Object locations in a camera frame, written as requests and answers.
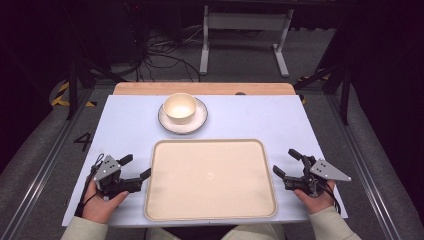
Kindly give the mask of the person's right hand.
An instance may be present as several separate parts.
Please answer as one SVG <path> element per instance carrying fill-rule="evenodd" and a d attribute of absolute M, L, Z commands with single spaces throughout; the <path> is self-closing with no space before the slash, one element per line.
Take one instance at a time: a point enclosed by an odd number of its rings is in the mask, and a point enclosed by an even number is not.
<path fill-rule="evenodd" d="M 323 193 L 316 198 L 306 195 L 299 189 L 295 189 L 293 193 L 304 203 L 309 214 L 315 214 L 328 207 L 333 207 L 335 203 L 334 199 L 328 193 Z"/>

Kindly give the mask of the wooden table board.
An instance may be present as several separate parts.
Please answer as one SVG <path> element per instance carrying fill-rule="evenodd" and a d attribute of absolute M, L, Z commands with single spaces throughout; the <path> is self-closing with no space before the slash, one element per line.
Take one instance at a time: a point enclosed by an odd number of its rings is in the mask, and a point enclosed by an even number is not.
<path fill-rule="evenodd" d="M 289 83 L 121 82 L 114 95 L 295 95 Z"/>

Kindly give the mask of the beige plastic tray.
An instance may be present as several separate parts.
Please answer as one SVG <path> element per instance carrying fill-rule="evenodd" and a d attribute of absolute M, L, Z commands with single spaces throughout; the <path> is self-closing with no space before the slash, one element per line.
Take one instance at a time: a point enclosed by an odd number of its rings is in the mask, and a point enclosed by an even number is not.
<path fill-rule="evenodd" d="M 163 140 L 155 145 L 145 203 L 148 219 L 263 218 L 276 211 L 260 141 Z"/>

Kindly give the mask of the cream plate with dark rim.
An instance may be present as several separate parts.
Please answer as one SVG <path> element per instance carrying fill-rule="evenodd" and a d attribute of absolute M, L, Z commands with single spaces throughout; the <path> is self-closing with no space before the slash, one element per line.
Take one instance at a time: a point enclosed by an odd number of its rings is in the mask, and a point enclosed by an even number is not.
<path fill-rule="evenodd" d="M 195 132 L 201 128 L 208 118 L 208 110 L 206 105 L 200 100 L 196 99 L 197 109 L 193 118 L 185 124 L 176 124 L 165 114 L 163 107 L 159 108 L 158 121 L 163 128 L 174 134 L 185 135 Z"/>

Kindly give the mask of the cream bowl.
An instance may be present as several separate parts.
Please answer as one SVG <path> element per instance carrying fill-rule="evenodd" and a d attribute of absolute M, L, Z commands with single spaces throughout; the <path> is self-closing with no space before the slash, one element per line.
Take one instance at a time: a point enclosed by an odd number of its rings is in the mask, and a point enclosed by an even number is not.
<path fill-rule="evenodd" d="M 196 113 L 196 109 L 196 99 L 187 93 L 172 94 L 163 103 L 165 115 L 175 124 L 189 122 Z"/>

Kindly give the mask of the white metal frame stand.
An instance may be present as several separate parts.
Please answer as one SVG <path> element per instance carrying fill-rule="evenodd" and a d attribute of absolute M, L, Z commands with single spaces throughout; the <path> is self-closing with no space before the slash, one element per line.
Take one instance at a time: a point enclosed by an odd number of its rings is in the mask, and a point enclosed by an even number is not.
<path fill-rule="evenodd" d="M 201 75 L 206 75 L 208 73 L 209 31 L 211 29 L 279 31 L 279 42 L 272 45 L 272 50 L 281 76 L 287 78 L 289 76 L 289 71 L 282 49 L 289 31 L 293 13 L 293 9 L 289 9 L 284 14 L 219 13 L 211 12 L 210 8 L 205 6 L 203 14 L 203 44 L 199 73 Z"/>

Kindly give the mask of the person's left leg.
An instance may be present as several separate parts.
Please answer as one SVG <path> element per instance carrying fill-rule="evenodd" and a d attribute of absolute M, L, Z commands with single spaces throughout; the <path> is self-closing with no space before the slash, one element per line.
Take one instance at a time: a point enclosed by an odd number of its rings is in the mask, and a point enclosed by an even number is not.
<path fill-rule="evenodd" d="M 162 228 L 149 228 L 145 240 L 181 240 Z"/>

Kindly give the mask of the person's right leg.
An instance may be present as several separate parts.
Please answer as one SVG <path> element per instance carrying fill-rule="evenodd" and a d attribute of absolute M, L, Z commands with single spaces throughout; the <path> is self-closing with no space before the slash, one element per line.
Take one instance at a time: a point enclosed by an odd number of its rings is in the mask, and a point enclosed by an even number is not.
<path fill-rule="evenodd" d="M 286 240 L 286 236 L 280 225 L 253 224 L 239 225 L 226 233 L 221 240 Z"/>

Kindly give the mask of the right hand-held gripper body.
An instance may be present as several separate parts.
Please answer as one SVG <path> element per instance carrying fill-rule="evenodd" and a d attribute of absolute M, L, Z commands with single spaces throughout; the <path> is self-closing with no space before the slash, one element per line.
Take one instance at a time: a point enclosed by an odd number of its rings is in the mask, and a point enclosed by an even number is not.
<path fill-rule="evenodd" d="M 326 191 L 327 181 L 351 181 L 352 178 L 324 159 L 315 159 L 313 156 L 293 155 L 301 161 L 303 175 L 301 177 L 291 177 L 282 173 L 282 181 L 286 190 L 299 189 L 310 197 L 317 198 Z"/>

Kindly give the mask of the person's leg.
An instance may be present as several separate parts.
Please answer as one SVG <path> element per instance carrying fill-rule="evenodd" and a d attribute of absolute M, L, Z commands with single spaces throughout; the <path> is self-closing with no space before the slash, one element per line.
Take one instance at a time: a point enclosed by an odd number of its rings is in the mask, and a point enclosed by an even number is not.
<path fill-rule="evenodd" d="M 162 228 L 149 228 L 145 240 L 181 240 Z"/>
<path fill-rule="evenodd" d="M 253 224 L 239 225 L 226 233 L 221 240 L 286 240 L 286 236 L 280 225 Z"/>

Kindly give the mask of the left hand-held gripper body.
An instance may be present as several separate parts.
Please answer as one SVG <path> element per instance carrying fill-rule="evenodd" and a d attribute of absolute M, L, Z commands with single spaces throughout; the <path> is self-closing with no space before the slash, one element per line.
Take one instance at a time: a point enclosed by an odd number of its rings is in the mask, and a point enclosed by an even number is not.
<path fill-rule="evenodd" d="M 121 177 L 122 167 L 118 160 L 111 155 L 107 155 L 100 164 L 94 175 L 94 181 L 103 196 L 112 199 L 124 191 L 135 193 L 141 190 L 142 180 L 140 176 L 138 178 L 123 179 Z"/>

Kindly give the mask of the metal floor rail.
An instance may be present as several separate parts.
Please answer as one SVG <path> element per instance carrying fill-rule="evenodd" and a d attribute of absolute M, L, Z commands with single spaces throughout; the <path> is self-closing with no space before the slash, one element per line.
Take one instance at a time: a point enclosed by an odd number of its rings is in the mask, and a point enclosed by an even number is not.
<path fill-rule="evenodd" d="M 401 240 L 398 229 L 395 226 L 392 217 L 390 216 L 390 213 L 384 203 L 380 191 L 377 189 L 375 181 L 368 167 L 366 166 L 359 146 L 354 139 L 349 126 L 344 123 L 339 114 L 339 105 L 336 97 L 333 95 L 327 95 L 326 100 L 344 136 L 344 139 L 347 141 L 350 152 L 353 155 L 353 164 L 355 166 L 356 172 L 359 176 L 362 186 L 365 189 L 367 198 L 371 204 L 374 214 L 377 217 L 380 227 L 382 228 L 386 240 Z"/>
<path fill-rule="evenodd" d="M 58 240 L 84 154 L 72 138 L 85 108 L 72 118 L 55 106 L 0 174 L 0 240 Z"/>

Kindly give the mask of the black metal stand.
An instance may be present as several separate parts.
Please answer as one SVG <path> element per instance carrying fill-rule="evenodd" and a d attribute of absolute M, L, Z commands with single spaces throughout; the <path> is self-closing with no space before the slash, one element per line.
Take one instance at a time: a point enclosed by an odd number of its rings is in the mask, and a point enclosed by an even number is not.
<path fill-rule="evenodd" d="M 350 95 L 351 73 L 350 63 L 342 62 L 332 65 L 328 68 L 318 70 L 315 74 L 304 80 L 298 81 L 294 85 L 295 90 L 300 90 L 313 82 L 327 76 L 326 83 L 322 86 L 322 91 L 326 95 L 334 95 L 338 89 L 341 89 L 339 115 L 342 122 L 348 124 L 348 102 Z"/>
<path fill-rule="evenodd" d="M 106 78 L 113 80 L 116 83 L 125 82 L 125 79 L 106 70 L 98 64 L 89 61 L 83 57 L 73 56 L 70 58 L 68 70 L 68 83 L 69 83 L 69 110 L 67 119 L 71 120 L 78 110 L 78 82 L 81 82 L 85 89 L 92 89 L 95 84 L 95 78 L 90 72 L 91 69 L 96 70 Z"/>

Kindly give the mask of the person's left hand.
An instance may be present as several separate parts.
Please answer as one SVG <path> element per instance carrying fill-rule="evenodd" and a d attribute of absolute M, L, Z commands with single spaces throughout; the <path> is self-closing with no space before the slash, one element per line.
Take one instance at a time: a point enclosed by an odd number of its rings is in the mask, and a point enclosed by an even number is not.
<path fill-rule="evenodd" d="M 128 191 L 124 191 L 116 195 L 111 200 L 104 200 L 97 192 L 96 184 L 90 181 L 83 200 L 82 217 L 84 219 L 106 224 L 115 209 L 127 198 Z"/>

